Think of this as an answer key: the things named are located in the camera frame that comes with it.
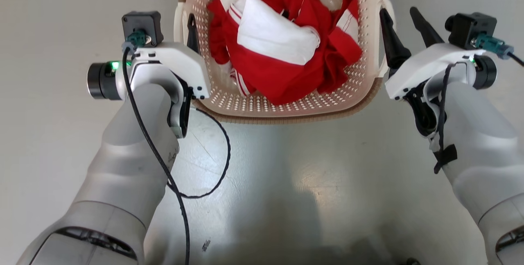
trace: shiny floor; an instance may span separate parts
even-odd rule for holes
[[[422,40],[409,8],[419,7],[443,37],[449,15],[483,11],[498,35],[524,38],[522,0],[392,0],[404,43]],[[2,0],[0,26],[0,263],[13,264],[61,217],[84,180],[118,102],[86,93],[88,64],[120,53],[120,17],[159,10],[172,36],[176,0]],[[505,64],[488,92],[521,132],[524,72]],[[188,194],[219,178],[225,140],[191,112],[174,177]],[[232,144],[221,187],[186,200],[192,265],[482,265],[483,239],[418,136],[410,108],[382,90],[349,118],[302,125],[224,125]],[[183,263],[183,224],[166,193],[146,239],[149,265]]]

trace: clothes pile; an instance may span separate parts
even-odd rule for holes
[[[242,95],[259,91],[275,105],[335,91],[362,54],[358,0],[337,11],[320,0],[213,0],[208,9],[211,56]]]

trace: red fabric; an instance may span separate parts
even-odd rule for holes
[[[244,82],[275,105],[297,101],[314,90],[330,93],[348,80],[344,68],[360,58],[361,49],[336,24],[348,7],[359,18],[357,0],[343,0],[342,9],[333,13],[320,0],[262,1],[278,13],[288,11],[289,19],[298,26],[317,30],[320,47],[313,58],[304,66],[294,65],[238,45],[238,24],[224,11],[220,0],[213,0],[208,5],[215,15],[210,27],[210,52],[218,64],[231,61]]]

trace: basket rim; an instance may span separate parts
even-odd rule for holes
[[[178,0],[178,2],[186,2],[187,0]],[[380,87],[382,86],[382,78],[375,78],[371,88],[365,97],[359,101],[355,106],[352,106],[346,110],[340,110],[336,112],[319,113],[308,116],[289,116],[289,117],[274,117],[274,118],[255,118],[250,116],[231,116],[226,114],[217,113],[207,106],[205,106],[200,100],[193,100],[192,104],[195,108],[203,110],[204,112],[215,117],[220,122],[226,123],[239,123],[239,124],[250,124],[250,125],[288,125],[296,123],[307,123],[307,122],[318,122],[331,119],[340,119],[347,116],[352,116],[360,110],[363,110],[374,97],[377,95]]]

